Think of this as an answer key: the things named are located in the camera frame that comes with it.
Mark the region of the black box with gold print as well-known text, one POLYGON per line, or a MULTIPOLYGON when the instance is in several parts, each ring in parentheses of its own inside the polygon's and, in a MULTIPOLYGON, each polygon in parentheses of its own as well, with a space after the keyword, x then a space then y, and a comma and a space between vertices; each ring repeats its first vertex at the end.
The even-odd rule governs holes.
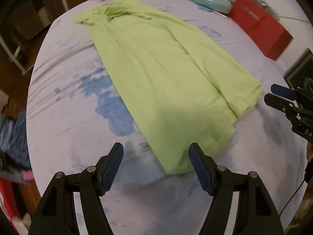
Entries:
POLYGON ((312 94, 313 60, 310 49, 306 49, 292 67, 288 69, 284 79, 290 88, 301 88, 312 94))

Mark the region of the red paper gift bag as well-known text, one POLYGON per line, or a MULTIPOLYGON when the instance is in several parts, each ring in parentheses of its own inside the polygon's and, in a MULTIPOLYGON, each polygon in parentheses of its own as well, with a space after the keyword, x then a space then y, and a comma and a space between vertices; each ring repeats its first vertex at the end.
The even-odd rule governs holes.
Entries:
POLYGON ((230 18, 250 36, 264 56, 274 61, 293 39, 277 19, 251 0, 235 0, 230 18))

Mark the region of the light green t-shirt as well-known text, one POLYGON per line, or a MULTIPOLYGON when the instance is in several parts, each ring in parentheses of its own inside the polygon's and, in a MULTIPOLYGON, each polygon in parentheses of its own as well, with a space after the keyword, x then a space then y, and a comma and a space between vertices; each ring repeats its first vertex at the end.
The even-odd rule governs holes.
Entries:
POLYGON ((104 68, 165 172, 192 170, 189 145, 216 155, 262 95, 258 79, 204 32, 140 0, 79 13, 104 68))

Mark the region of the grey fluffy item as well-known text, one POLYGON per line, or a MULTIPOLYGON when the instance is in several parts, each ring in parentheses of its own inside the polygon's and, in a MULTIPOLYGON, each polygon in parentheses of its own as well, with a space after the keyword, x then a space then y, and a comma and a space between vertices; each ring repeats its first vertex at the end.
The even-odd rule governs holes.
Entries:
POLYGON ((251 0, 261 8, 263 8, 266 12, 268 12, 273 18, 275 18, 277 21, 280 21, 280 17, 278 13, 268 5, 264 0, 251 0))

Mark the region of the white floral bed sheet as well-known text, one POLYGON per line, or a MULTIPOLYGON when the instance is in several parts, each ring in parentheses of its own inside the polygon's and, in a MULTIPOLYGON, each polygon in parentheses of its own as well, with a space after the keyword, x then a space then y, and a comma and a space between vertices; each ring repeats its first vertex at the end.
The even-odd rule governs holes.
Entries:
MULTIPOLYGON (((285 85, 285 72, 307 48, 312 26, 295 0, 266 0, 293 36, 276 60, 265 57, 231 19, 205 12, 190 0, 141 0, 200 28, 258 78, 265 92, 285 85)), ((85 26, 73 16, 100 5, 82 3, 56 19, 34 65, 27 104, 27 137, 40 193, 52 176, 94 165, 116 142, 124 158, 102 198, 114 234, 198 234, 211 197, 194 173, 163 172, 132 122, 85 26)), ((260 102, 237 121, 228 147, 215 158, 231 171, 256 171, 287 227, 305 192, 306 142, 292 133, 285 115, 260 102)))

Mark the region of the blue denim clothing pile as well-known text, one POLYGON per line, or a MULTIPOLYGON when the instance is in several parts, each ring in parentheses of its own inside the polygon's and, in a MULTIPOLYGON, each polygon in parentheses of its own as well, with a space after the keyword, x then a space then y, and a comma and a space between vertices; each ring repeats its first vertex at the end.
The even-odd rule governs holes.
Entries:
POLYGON ((16 119, 1 114, 1 177, 14 183, 26 183, 26 173, 31 170, 26 110, 21 110, 16 119))

